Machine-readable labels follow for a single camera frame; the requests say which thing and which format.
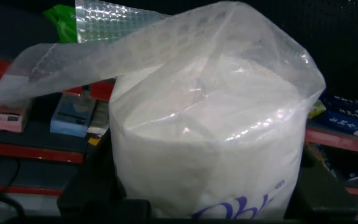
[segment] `clear plastic bag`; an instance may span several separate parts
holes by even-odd
[[[77,38],[113,42],[168,16],[97,0],[75,1]]]
[[[282,218],[312,104],[309,53],[250,6],[219,2],[113,44],[36,45],[0,81],[0,104],[117,79],[117,174],[158,217]]]

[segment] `white product package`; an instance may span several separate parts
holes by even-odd
[[[113,44],[31,47],[1,79],[0,104],[114,77],[113,155],[128,198],[158,217],[283,217],[325,88],[302,46],[250,6],[219,2]]]

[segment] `blue box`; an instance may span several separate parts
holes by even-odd
[[[358,101],[326,95],[321,101],[327,110],[315,118],[317,122],[358,136]]]
[[[63,94],[50,121],[50,132],[85,137],[96,100]]]

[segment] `dark background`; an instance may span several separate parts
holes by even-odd
[[[178,14],[216,0],[105,0]],[[0,0],[33,14],[74,0]],[[327,91],[358,100],[358,0],[243,0],[260,11],[305,47],[323,73]]]

